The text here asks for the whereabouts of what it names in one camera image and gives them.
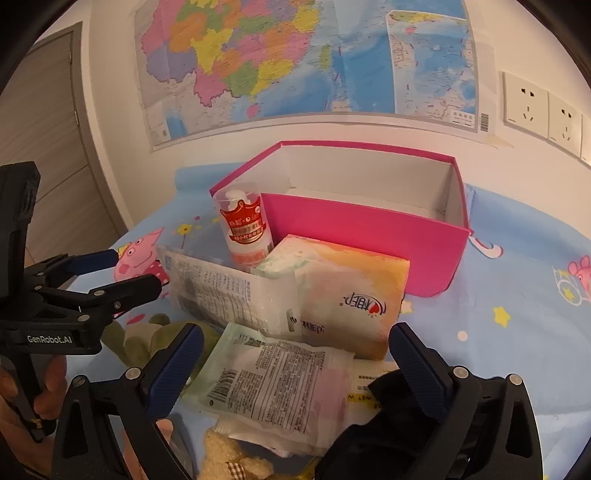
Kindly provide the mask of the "person's left hand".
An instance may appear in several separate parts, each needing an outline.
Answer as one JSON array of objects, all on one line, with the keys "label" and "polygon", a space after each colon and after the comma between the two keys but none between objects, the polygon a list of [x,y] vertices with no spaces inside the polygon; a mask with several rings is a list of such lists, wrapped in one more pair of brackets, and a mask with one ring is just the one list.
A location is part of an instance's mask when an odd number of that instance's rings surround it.
[{"label": "person's left hand", "polygon": [[[64,356],[54,356],[45,373],[45,387],[34,401],[34,410],[45,420],[56,420],[60,416],[68,384],[66,381],[67,362]],[[27,467],[43,475],[51,472],[53,439],[45,438],[35,443],[18,415],[8,405],[18,393],[13,377],[1,369],[1,433],[16,458]]]}]

